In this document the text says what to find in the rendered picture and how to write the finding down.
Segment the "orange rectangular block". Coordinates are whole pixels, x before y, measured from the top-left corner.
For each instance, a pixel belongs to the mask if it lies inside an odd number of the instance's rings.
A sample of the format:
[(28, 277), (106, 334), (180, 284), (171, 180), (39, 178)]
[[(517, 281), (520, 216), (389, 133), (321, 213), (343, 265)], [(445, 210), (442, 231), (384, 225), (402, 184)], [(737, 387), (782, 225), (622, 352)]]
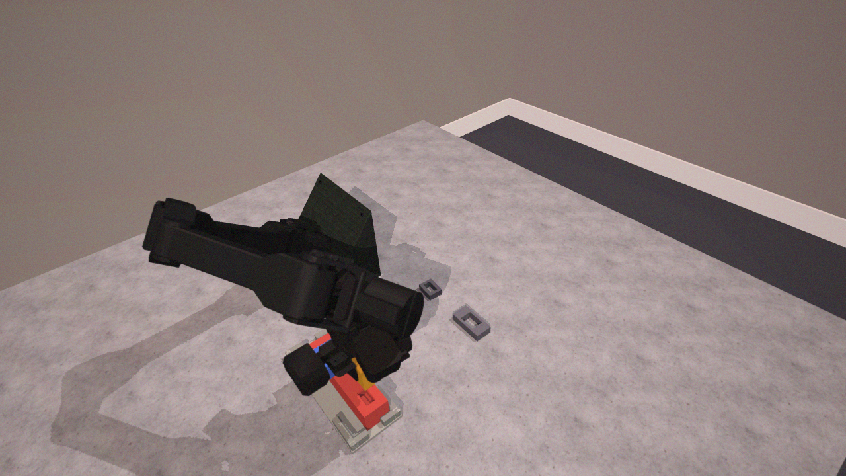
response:
[(375, 385), (375, 383), (371, 383), (366, 379), (366, 377), (364, 376), (364, 372), (362, 371), (362, 368), (359, 366), (358, 362), (356, 361), (356, 358), (352, 358), (351, 360), (354, 362), (354, 364), (357, 365), (356, 371), (358, 373), (358, 383), (362, 386), (364, 391), (367, 391), (369, 388), (371, 388), (371, 386)]

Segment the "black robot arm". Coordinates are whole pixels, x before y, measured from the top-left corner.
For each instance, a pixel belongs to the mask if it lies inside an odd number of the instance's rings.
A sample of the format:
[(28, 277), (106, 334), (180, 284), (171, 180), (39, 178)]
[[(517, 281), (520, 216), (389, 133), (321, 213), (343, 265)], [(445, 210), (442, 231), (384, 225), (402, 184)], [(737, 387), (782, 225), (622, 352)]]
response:
[[(142, 247), (151, 263), (183, 264), (254, 290), (290, 323), (347, 332), (348, 356), (377, 383), (410, 358), (424, 296), (366, 275), (351, 257), (330, 253), (332, 237), (307, 229), (299, 219), (260, 228), (214, 221), (192, 203), (166, 198), (152, 209)], [(368, 326), (350, 329), (354, 319)]]

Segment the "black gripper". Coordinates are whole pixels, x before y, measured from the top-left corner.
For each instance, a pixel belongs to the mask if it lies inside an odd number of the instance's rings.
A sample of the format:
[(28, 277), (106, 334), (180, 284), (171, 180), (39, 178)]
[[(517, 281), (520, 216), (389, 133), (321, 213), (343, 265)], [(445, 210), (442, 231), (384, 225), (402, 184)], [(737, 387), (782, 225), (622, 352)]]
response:
[(350, 359), (344, 347), (347, 332), (332, 329), (327, 329), (327, 332), (330, 340), (319, 347), (319, 352), (315, 353), (307, 343), (284, 356), (285, 370), (304, 397), (309, 397), (329, 382), (330, 374), (325, 364), (336, 377), (350, 374), (358, 381), (357, 365)]

